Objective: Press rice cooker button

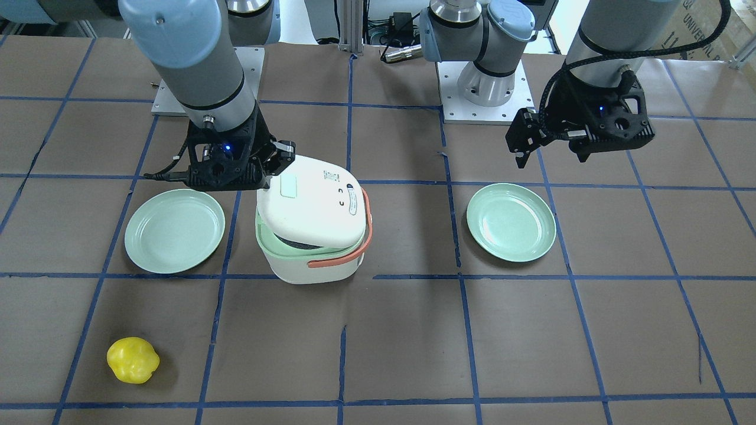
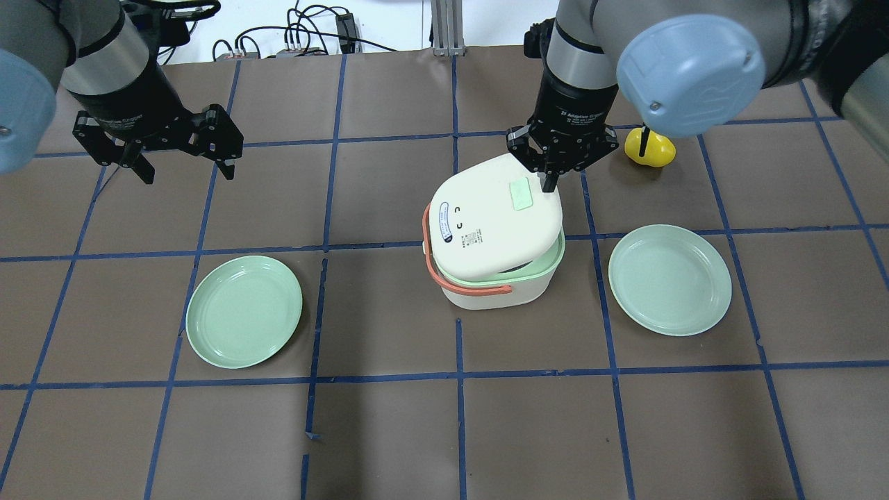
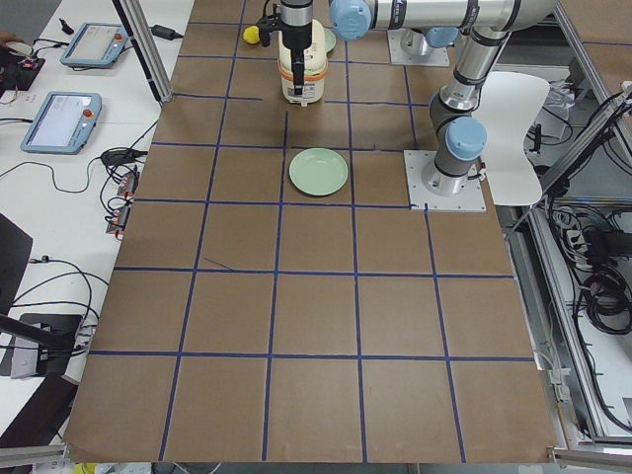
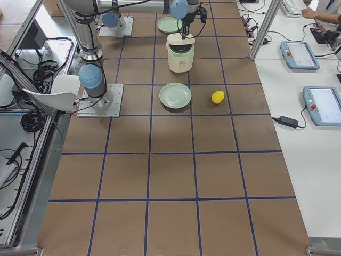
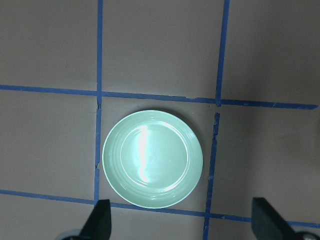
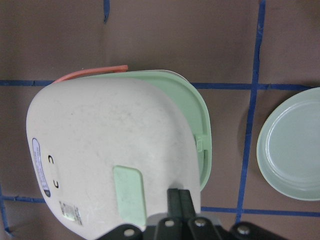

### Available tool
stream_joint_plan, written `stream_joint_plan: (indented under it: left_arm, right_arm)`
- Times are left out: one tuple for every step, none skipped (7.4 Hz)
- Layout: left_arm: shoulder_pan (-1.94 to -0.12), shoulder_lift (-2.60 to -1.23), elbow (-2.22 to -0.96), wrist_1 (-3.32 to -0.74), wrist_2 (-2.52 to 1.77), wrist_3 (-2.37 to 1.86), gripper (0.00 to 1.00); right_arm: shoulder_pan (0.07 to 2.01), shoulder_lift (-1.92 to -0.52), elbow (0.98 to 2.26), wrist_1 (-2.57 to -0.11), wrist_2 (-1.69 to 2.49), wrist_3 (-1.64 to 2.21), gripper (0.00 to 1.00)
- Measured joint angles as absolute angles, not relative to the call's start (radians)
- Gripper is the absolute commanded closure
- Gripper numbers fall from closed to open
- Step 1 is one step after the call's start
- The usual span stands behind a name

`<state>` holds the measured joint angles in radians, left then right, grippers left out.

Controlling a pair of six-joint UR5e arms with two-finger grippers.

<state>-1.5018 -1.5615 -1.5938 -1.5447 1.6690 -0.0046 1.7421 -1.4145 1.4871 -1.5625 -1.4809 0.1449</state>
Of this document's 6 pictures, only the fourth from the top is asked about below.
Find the person's forearm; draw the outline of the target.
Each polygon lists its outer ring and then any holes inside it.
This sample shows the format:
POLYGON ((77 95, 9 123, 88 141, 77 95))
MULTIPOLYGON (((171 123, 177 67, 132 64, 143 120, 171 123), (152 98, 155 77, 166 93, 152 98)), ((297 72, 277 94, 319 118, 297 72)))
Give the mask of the person's forearm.
POLYGON ((331 24, 339 24, 339 17, 340 17, 340 13, 316 13, 315 18, 323 21, 323 22, 327 22, 327 23, 331 23, 331 24))

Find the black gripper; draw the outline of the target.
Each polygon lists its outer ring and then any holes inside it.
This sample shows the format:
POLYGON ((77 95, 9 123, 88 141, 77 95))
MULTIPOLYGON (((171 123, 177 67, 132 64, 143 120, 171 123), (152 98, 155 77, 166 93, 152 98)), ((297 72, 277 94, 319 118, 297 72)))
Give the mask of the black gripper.
POLYGON ((188 11, 182 19, 181 39, 186 39, 189 34, 189 25, 194 22, 195 17, 199 14, 199 4, 187 4, 188 11))

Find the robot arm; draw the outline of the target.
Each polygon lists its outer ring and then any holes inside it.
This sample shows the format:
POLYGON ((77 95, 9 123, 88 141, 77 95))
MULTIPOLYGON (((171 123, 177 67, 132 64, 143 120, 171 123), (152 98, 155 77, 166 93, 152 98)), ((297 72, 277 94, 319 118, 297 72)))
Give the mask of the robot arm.
POLYGON ((175 32, 167 37, 168 65, 175 73, 192 68, 195 36, 190 34, 190 24, 197 16, 206 21, 206 9, 199 1, 63 1, 71 10, 80 43, 80 57, 85 65, 78 77, 87 95, 90 107, 96 112, 112 106, 114 95, 106 83, 102 67, 102 51, 96 39, 95 19, 100 17, 109 30, 121 32, 126 28, 123 12, 170 14, 176 22, 175 32))
MULTIPOLYGON (((100 37, 130 37, 132 35, 134 18, 132 16, 118 16, 106 13, 101 16, 100 37)), ((176 33, 182 29, 183 23, 170 17, 164 17, 157 23, 158 29, 166 34, 176 33)))

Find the person's hand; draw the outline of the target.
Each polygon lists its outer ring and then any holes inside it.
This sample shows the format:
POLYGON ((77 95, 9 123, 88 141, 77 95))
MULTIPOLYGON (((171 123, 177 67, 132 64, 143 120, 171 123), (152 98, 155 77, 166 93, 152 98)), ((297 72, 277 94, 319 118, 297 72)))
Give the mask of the person's hand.
POLYGON ((309 7, 302 9, 301 14, 303 17, 309 18, 309 19, 314 19, 318 15, 318 13, 316 11, 312 10, 309 7))

